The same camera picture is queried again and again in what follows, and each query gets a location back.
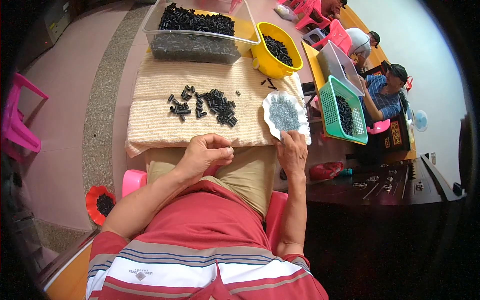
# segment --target pink floor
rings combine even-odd
[[[70,228],[91,228],[85,209],[82,177],[82,137],[85,112],[92,83],[103,53],[132,2],[117,2],[73,22],[54,48],[45,53],[26,73],[50,99],[39,107],[39,99],[22,92],[20,110],[28,118],[35,108],[32,132],[42,140],[42,151],[25,168],[24,177],[35,215],[47,222]],[[249,1],[256,22],[270,22],[283,28],[296,42],[304,67],[302,82],[312,75],[301,47],[302,33],[295,24],[282,20],[273,0]],[[125,152],[126,130],[133,88],[140,61],[148,48],[139,30],[128,55],[120,83],[113,125],[113,174],[116,197],[121,197],[123,173],[145,170],[143,156],[129,158]],[[308,165],[345,160],[349,145],[331,141],[309,149]],[[285,187],[278,180],[276,188]]]

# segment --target red bag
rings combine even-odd
[[[343,163],[325,163],[313,166],[309,170],[310,180],[325,180],[335,178],[343,170]]]

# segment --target hand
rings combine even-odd
[[[363,77],[361,77],[360,75],[358,75],[359,79],[360,79],[360,83],[361,83],[361,86],[363,87],[363,90],[366,91],[367,90],[367,81],[365,79],[363,79]]]
[[[288,179],[306,179],[305,164],[307,162],[308,150],[305,142],[305,135],[298,131],[282,131],[280,135],[285,145],[280,141],[276,143],[278,161],[285,170]]]
[[[194,136],[174,170],[188,185],[194,185],[210,166],[231,164],[234,155],[230,145],[218,134]]]

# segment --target red plate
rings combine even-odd
[[[99,224],[100,226],[103,225],[103,222],[105,222],[105,216],[102,215],[96,206],[96,202],[98,198],[101,195],[107,195],[108,197],[112,198],[113,205],[115,205],[115,196],[107,191],[107,188],[104,186],[93,186],[90,191],[88,192],[87,196],[85,197],[86,199],[86,204],[87,204],[87,212],[92,218],[92,220]]]

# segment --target pile of black parts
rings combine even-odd
[[[234,36],[235,21],[222,14],[197,15],[195,10],[177,7],[165,8],[159,30],[188,30]],[[158,60],[188,60],[233,64],[240,57],[234,40],[195,34],[157,34],[150,48]]]
[[[197,99],[197,107],[195,110],[195,115],[197,119],[200,119],[207,115],[207,112],[204,111],[203,105],[206,102],[210,112],[217,116],[217,121],[221,124],[227,124],[230,127],[234,127],[238,120],[234,117],[235,112],[233,109],[236,107],[234,101],[228,101],[227,97],[223,97],[224,93],[219,90],[212,89],[209,93],[199,94],[195,91],[195,87],[185,86],[181,97],[183,100],[188,101],[192,98],[192,95],[188,92],[194,93],[195,98]],[[192,113],[192,110],[188,106],[187,102],[180,103],[175,99],[173,94],[168,97],[168,102],[173,103],[175,106],[170,107],[170,112],[180,116],[182,121],[185,121],[185,115]]]
[[[271,36],[264,36],[265,44],[268,51],[273,54],[279,61],[286,64],[289,67],[293,67],[293,62],[290,56],[288,56],[287,47],[282,42],[273,39]]]
[[[353,116],[352,109],[348,105],[347,101],[341,97],[336,96],[336,103],[338,105],[338,113],[340,115],[340,123],[342,124],[343,131],[347,135],[353,135]]]
[[[228,101],[227,97],[223,97],[223,92],[212,89],[210,93],[206,93],[205,100],[210,112],[217,115],[216,120],[221,125],[228,124],[230,127],[237,125],[237,118],[234,117],[237,107],[234,101]]]
[[[108,216],[108,214],[112,211],[113,206],[115,206],[113,204],[113,199],[108,197],[106,194],[101,194],[96,201],[96,208],[104,216]]]

